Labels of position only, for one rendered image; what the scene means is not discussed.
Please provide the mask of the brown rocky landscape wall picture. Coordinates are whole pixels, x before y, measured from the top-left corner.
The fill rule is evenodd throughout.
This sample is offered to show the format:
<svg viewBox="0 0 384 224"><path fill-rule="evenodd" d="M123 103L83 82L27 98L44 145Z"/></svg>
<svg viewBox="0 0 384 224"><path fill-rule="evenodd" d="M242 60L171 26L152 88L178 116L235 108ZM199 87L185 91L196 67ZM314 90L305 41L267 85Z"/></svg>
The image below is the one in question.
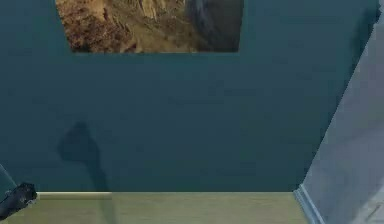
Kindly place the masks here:
<svg viewBox="0 0 384 224"><path fill-rule="evenodd" d="M55 0L74 53L232 53L244 0Z"/></svg>

